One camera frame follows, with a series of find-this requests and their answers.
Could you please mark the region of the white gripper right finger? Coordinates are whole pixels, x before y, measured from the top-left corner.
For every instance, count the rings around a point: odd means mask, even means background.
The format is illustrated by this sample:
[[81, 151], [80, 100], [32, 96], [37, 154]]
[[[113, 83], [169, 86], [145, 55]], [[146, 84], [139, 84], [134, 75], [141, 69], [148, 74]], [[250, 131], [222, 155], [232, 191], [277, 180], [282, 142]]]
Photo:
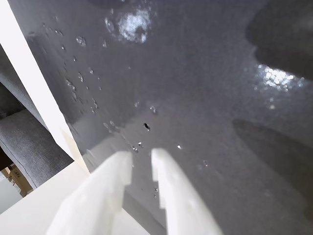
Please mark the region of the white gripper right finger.
[[152, 177], [159, 205], [166, 211], [168, 235], [222, 235], [211, 211], [174, 158], [162, 148], [151, 151]]

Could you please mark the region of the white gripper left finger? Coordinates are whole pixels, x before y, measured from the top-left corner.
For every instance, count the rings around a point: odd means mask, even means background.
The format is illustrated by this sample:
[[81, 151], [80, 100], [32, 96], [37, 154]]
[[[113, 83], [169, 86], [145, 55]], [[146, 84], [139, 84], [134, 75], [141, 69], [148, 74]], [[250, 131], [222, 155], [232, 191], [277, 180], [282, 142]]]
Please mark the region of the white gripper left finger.
[[110, 235], [132, 171], [131, 152], [118, 151], [108, 157], [63, 200], [46, 234]]

